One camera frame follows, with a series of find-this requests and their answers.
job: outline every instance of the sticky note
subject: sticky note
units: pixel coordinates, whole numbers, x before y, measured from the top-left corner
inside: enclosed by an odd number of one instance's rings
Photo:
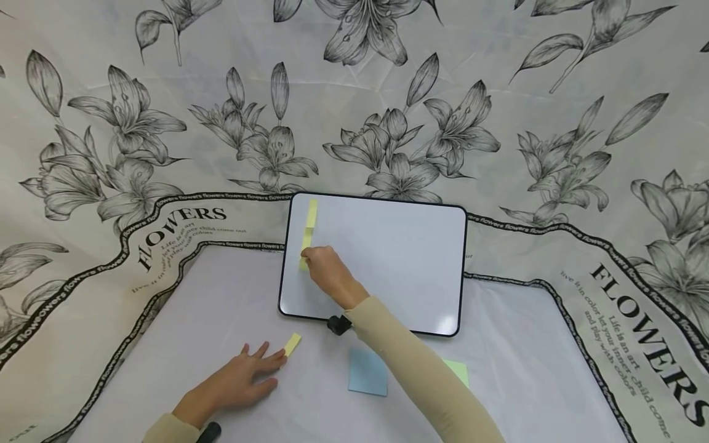
[[[298,343],[301,341],[301,336],[298,334],[293,334],[291,336],[291,339],[288,340],[288,343],[286,343],[286,346],[283,346],[283,349],[286,350],[286,357],[290,357],[291,353],[293,352],[293,349],[298,346]]]
[[[389,371],[384,360],[369,349],[350,350],[350,391],[386,397]]]
[[[303,235],[303,244],[301,245],[301,251],[307,247],[310,247],[310,244],[312,241],[313,241],[313,230],[306,228],[306,233]],[[303,257],[301,257],[301,269],[304,271],[308,270],[308,264],[306,263],[306,260]]]
[[[455,375],[460,378],[466,388],[470,387],[470,381],[468,380],[468,366],[465,363],[459,363],[458,361],[443,360],[448,365],[449,368],[455,372]]]
[[[318,201],[311,198],[310,206],[308,207],[308,220],[306,221],[306,228],[314,228],[315,220],[318,217]]]

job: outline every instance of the white tabletop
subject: white tabletop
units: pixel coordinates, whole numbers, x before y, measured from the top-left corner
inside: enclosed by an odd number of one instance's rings
[[[278,313],[282,258],[206,248],[71,442],[139,442],[244,342],[269,340],[277,350],[292,332],[303,339],[277,374],[278,389],[252,409],[218,416],[220,443],[439,441],[391,374],[387,397],[347,390],[349,350],[364,346],[352,331],[337,337],[322,322]],[[507,443],[625,441],[544,291],[466,280],[461,332],[422,338],[468,365],[470,389]]]

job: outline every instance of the yellow sticky note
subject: yellow sticky note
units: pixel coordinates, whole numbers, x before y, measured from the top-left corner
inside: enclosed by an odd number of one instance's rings
[[[306,228],[314,228],[315,220],[318,217],[318,201],[311,198],[310,206],[308,207],[308,220],[306,221]]]
[[[283,347],[283,349],[286,350],[286,357],[290,357],[291,353],[293,352],[293,349],[298,346],[298,343],[301,341],[301,336],[298,334],[293,334],[291,336],[291,339],[288,340],[288,343],[286,343],[286,346]]]
[[[468,380],[468,366],[466,366],[464,363],[459,363],[458,361],[452,361],[452,360],[443,360],[445,363],[448,365],[449,368],[455,372],[455,375],[460,378],[460,381],[463,382],[466,388],[470,387],[470,382]]]
[[[303,244],[301,245],[301,251],[307,247],[310,247],[311,242],[313,241],[313,230],[310,228],[306,228],[306,233],[303,235]],[[301,257],[301,269],[303,271],[308,270],[308,264],[306,263],[306,260]]]

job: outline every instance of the person's left hand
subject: person's left hand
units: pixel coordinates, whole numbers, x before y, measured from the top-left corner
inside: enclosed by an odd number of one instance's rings
[[[241,354],[189,391],[172,414],[200,429],[217,410],[245,408],[267,397],[278,386],[278,381],[271,377],[254,383],[254,377],[280,369],[287,360],[284,349],[264,358],[268,346],[265,342],[249,355],[249,345],[244,344]]]

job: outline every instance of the beige long sleeve shirt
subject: beige long sleeve shirt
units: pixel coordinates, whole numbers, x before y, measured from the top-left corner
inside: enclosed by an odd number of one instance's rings
[[[444,443],[504,443],[473,393],[378,298],[369,297],[345,315],[358,338],[384,360]],[[198,438],[195,427],[165,414],[148,430],[143,443],[195,443]]]

